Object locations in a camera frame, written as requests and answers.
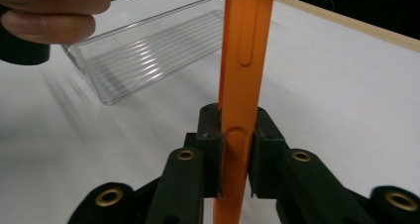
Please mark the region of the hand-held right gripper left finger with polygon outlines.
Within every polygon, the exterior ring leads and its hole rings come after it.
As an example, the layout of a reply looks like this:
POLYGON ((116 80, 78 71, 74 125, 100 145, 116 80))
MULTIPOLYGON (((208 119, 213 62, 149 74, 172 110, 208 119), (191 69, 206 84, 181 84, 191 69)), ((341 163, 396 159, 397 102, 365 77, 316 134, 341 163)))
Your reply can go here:
POLYGON ((145 224, 203 224, 204 200, 222 195, 223 148, 218 105, 205 105, 197 131, 168 156, 145 224))

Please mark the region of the clear plastic storage bin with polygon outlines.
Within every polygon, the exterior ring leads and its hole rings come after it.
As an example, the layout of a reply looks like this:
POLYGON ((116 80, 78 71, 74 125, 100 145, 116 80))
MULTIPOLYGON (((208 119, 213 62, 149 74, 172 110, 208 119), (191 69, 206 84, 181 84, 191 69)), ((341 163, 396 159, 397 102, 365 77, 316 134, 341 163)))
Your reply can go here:
POLYGON ((219 51, 224 4, 198 0, 63 50, 110 105, 219 51))

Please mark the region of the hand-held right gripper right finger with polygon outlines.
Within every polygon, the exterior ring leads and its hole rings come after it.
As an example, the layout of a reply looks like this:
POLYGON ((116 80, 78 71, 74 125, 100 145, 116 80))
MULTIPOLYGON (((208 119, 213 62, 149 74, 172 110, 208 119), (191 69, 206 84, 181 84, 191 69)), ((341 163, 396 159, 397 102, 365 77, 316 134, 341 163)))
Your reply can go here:
POLYGON ((281 224, 375 224, 316 155, 288 147, 262 108, 257 113, 249 179, 252 195, 276 201, 281 224))

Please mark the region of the orange phone case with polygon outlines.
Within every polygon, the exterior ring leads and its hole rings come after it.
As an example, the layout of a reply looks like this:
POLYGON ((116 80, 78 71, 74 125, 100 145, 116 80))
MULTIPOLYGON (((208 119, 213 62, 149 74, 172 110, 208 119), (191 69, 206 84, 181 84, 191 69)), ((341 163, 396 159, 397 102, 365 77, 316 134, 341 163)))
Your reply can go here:
POLYGON ((273 0, 226 0, 219 86, 222 194, 213 224, 239 224, 273 0))

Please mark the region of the wooden table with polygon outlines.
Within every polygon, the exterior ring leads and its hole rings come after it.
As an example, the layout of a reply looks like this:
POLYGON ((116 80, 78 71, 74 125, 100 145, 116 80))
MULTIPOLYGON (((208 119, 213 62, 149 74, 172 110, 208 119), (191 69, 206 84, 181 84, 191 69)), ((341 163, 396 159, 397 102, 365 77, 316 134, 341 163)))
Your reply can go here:
POLYGON ((371 25, 347 16, 340 15, 335 12, 331 12, 313 5, 310 5, 299 0, 274 0, 275 2, 282 3, 284 5, 293 7, 295 9, 304 11, 312 14, 319 18, 340 24, 347 28, 359 31, 366 35, 378 38, 380 40, 404 47, 411 51, 420 53, 420 40, 416 40, 381 27, 371 25))

